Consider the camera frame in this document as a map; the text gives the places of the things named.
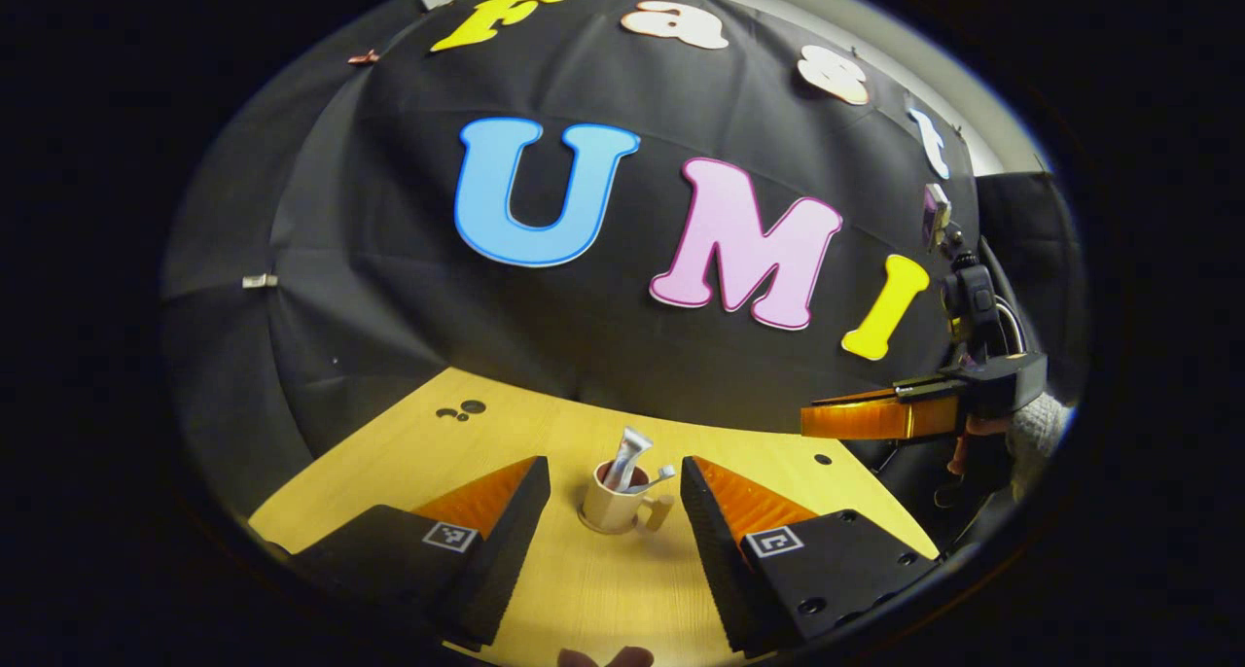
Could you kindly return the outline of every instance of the wooden table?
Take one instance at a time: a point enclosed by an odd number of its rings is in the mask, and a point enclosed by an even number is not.
[[[466,422],[436,416],[477,399]],[[575,510],[596,463],[611,459],[631,424],[655,442],[655,473],[702,455],[819,514],[853,508],[926,557],[934,543],[843,445],[791,433],[746,432],[654,419],[533,393],[447,370],[321,455],[250,518],[266,540],[299,553],[376,504],[412,509],[527,455],[549,459],[549,503],[497,640],[479,657],[550,667],[564,647],[605,665],[626,645],[660,667],[742,665],[731,652],[682,504],[650,533],[606,536]],[[813,459],[827,454],[832,464]],[[679,495],[679,479],[652,494]]]

